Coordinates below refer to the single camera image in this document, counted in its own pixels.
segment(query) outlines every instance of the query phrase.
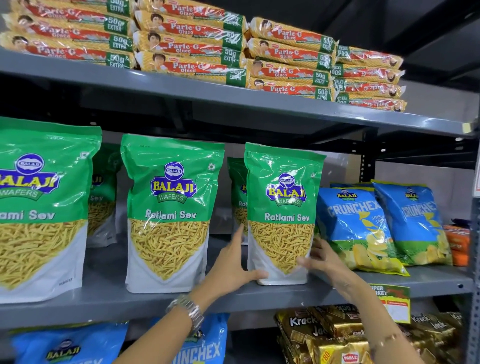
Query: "metal shelf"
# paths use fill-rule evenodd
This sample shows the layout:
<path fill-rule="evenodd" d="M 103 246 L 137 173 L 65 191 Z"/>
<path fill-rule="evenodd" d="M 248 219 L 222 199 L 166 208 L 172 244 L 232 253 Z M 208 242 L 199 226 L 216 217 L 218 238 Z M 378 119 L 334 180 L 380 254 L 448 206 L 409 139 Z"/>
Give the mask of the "metal shelf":
<path fill-rule="evenodd" d="M 0 49 L 0 73 L 21 78 L 44 79 L 63 84 L 100 87 L 129 93 L 214 103 L 269 114 L 303 117 L 327 121 L 328 126 L 333 122 L 372 127 L 389 126 L 400 130 L 451 136 L 473 136 L 472 123 L 255 92 L 239 87 L 136 70 L 97 67 L 82 62 L 33 57 Z"/>
<path fill-rule="evenodd" d="M 125 289 L 127 246 L 119 244 L 87 250 L 84 286 L 52 300 L 29 304 L 0 305 L 0 330 L 49 326 L 89 321 L 120 321 L 163 315 L 176 294 L 132 294 Z M 227 239 L 212 236 L 209 242 L 209 266 L 215 261 Z M 242 263 L 246 265 L 246 247 Z M 470 293 L 473 281 L 455 267 L 412 267 L 411 277 L 360 272 L 369 283 L 411 287 L 412 298 Z M 299 286 L 259 286 L 250 283 L 222 297 L 211 312 L 242 312 L 299 306 L 340 304 L 345 300 L 320 277 L 311 275 Z"/>

